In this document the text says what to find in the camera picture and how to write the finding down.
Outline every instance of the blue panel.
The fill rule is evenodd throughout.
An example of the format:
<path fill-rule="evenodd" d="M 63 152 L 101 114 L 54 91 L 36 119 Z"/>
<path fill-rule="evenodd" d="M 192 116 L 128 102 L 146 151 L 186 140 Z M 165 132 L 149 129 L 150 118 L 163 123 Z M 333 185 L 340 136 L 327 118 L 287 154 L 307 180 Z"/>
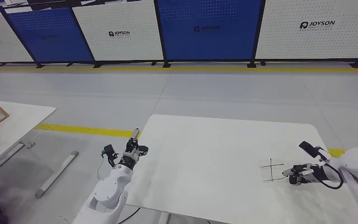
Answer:
<path fill-rule="evenodd" d="M 8 16 L 38 62 L 92 60 L 70 9 L 11 13 Z"/>
<path fill-rule="evenodd" d="M 250 59 L 261 0 L 158 0 L 169 60 Z"/>

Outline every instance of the white table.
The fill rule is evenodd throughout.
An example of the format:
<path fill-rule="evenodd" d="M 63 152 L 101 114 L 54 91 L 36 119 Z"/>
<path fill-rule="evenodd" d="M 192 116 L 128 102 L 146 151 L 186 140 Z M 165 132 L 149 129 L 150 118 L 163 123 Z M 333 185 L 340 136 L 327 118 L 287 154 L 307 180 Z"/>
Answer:
<path fill-rule="evenodd" d="M 35 144 L 26 139 L 25 135 L 51 115 L 56 108 L 3 101 L 0 101 L 0 107 L 10 115 L 0 122 L 1 166 L 24 146 L 31 148 Z M 76 155 L 78 155 L 78 152 L 76 151 L 71 153 L 71 155 L 63 162 L 60 170 L 54 172 L 49 180 L 47 180 L 47 182 L 36 192 L 37 198 L 40 198 L 45 193 Z"/>
<path fill-rule="evenodd" d="M 298 145 L 325 145 L 309 124 L 152 115 L 139 139 L 127 204 L 225 223 L 356 223 L 346 186 L 264 182 L 262 161 L 317 163 Z"/>

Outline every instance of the yellow floor stripe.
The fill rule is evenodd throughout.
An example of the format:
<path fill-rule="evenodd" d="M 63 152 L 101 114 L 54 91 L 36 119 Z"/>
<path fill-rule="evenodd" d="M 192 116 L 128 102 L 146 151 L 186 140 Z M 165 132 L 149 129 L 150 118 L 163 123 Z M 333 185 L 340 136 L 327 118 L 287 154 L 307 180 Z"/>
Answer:
<path fill-rule="evenodd" d="M 80 134 L 96 134 L 101 136 L 115 136 L 129 138 L 132 136 L 133 130 L 115 130 L 103 128 L 89 128 L 89 127 L 75 127 L 57 124 L 40 124 L 36 129 L 39 130 L 53 130 L 56 132 L 72 132 Z"/>
<path fill-rule="evenodd" d="M 71 68 L 71 67 L 44 67 L 44 68 L 0 68 L 0 71 L 183 71 L 183 72 L 352 72 L 358 73 L 354 68 L 236 68 L 236 67 L 101 67 L 101 68 Z"/>

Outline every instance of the robotic arm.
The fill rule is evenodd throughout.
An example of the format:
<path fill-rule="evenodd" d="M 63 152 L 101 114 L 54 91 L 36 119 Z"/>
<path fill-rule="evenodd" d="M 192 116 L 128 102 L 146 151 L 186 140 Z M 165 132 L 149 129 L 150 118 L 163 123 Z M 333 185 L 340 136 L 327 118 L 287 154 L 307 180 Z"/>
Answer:
<path fill-rule="evenodd" d="M 282 172 L 289 177 L 290 184 L 301 185 L 307 183 L 322 183 L 331 189 L 339 189 L 343 183 L 347 183 L 348 188 L 358 204 L 358 148 L 347 150 L 341 157 L 328 160 L 319 150 L 319 146 L 313 147 L 307 142 L 299 145 L 304 151 L 313 158 L 320 156 L 319 164 L 294 165 L 292 169 Z M 340 182 L 338 186 L 330 186 L 325 180 Z"/>
<path fill-rule="evenodd" d="M 139 129 L 137 128 L 128 140 L 126 150 L 118 164 L 115 164 L 114 160 L 118 158 L 119 154 L 115 153 L 112 145 L 104 148 L 101 156 L 108 156 L 108 162 L 113 169 L 108 177 L 100 180 L 95 186 L 73 224 L 117 223 L 127 201 L 128 193 L 124 188 L 131 181 L 133 168 L 139 161 L 139 157 L 148 153 L 148 147 L 138 145 L 138 135 Z M 106 208 L 105 212 L 97 210 L 98 204 L 102 204 Z"/>

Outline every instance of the black frame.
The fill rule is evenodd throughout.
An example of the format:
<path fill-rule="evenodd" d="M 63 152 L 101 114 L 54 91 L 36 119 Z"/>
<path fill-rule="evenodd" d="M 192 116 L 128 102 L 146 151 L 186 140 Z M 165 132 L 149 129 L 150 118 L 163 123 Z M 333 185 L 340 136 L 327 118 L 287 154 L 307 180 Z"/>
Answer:
<path fill-rule="evenodd" d="M 93 5 L 97 5 L 97 4 L 105 4 L 106 0 L 95 0 L 94 2 L 91 2 L 89 4 L 85 4 L 82 5 L 83 6 L 93 6 Z M 166 53 L 166 47 L 165 47 L 165 43 L 164 43 L 164 35 L 163 35 L 163 30 L 162 30 L 162 23 L 161 23 L 161 18 L 160 18 L 160 11 L 159 11 L 159 6 L 158 6 L 158 0 L 153 0 L 154 2 L 154 9 L 156 12 L 156 18 L 157 18 L 157 24 L 158 24 L 158 31 L 159 31 L 159 37 L 161 40 L 161 47 L 162 47 L 162 53 L 163 53 L 163 59 L 154 59 L 154 60 L 95 60 L 93 53 L 91 51 L 90 46 L 88 45 L 88 42 L 86 40 L 86 37 L 84 36 L 84 33 L 81 29 L 81 26 L 78 23 L 78 20 L 76 18 L 76 15 L 73 12 L 73 4 L 71 3 L 70 0 L 63 0 L 63 1 L 56 1 L 56 2 L 46 2 L 46 3 L 34 3 L 34 4 L 26 4 L 26 5 L 20 5 L 20 6 L 9 6 L 9 7 L 2 7 L 0 6 L 0 12 L 1 14 L 4 16 L 5 20 L 7 21 L 7 23 L 10 25 L 11 29 L 13 30 L 13 32 L 15 33 L 15 35 L 17 36 L 17 38 L 19 39 L 19 41 L 21 42 L 21 44 L 25 47 L 26 51 L 29 53 L 29 55 L 31 56 L 31 58 L 34 60 L 33 62 L 0 62 L 0 67 L 5 65 L 5 64 L 33 64 L 35 63 L 37 65 L 36 68 L 42 68 L 44 65 L 42 64 L 53 64 L 53 63 L 57 63 L 57 64 L 61 64 L 61 63 L 66 63 L 67 67 L 71 66 L 72 64 L 94 64 L 94 68 L 99 68 L 104 64 L 124 64 L 124 63 L 145 63 L 145 62 L 151 62 L 152 66 L 154 66 L 157 62 L 164 62 L 163 68 L 169 68 L 171 66 L 170 62 L 249 62 L 247 64 L 248 68 L 256 68 L 256 64 L 255 62 L 260 62 L 262 66 L 266 65 L 266 62 L 353 62 L 350 65 L 354 68 L 358 68 L 358 58 L 327 58 L 327 59 L 258 59 L 256 58 L 256 52 L 257 52 L 257 47 L 258 47 L 258 41 L 260 38 L 260 31 L 261 31 L 261 25 L 262 25 L 262 19 L 263 19 L 263 14 L 265 11 L 265 5 L 266 5 L 266 0 L 261 0 L 261 5 L 260 5 L 260 9 L 259 9 L 259 14 L 258 14 L 258 21 L 257 21 L 257 26 L 256 26 L 256 32 L 255 32 L 255 39 L 254 39 L 254 46 L 252 49 L 252 56 L 251 58 L 248 59 L 183 59 L 183 60 L 168 60 L 167 58 L 167 53 Z M 29 50 L 29 48 L 26 46 L 25 42 L 22 40 L 22 38 L 20 37 L 20 35 L 18 34 L 18 32 L 16 31 L 16 29 L 13 27 L 13 24 L 10 22 L 10 20 L 8 19 L 7 13 L 5 11 L 5 9 L 8 8 L 21 8 L 21 7 L 31 7 L 34 5 L 38 5 L 38 4 L 45 4 L 48 7 L 51 7 L 52 3 L 67 3 L 68 8 L 70 9 L 70 13 L 73 16 L 75 23 L 82 35 L 82 38 L 85 42 L 86 48 L 88 49 L 92 60 L 91 61 L 65 61 L 65 62 L 38 62 L 34 55 L 32 54 L 32 52 Z"/>

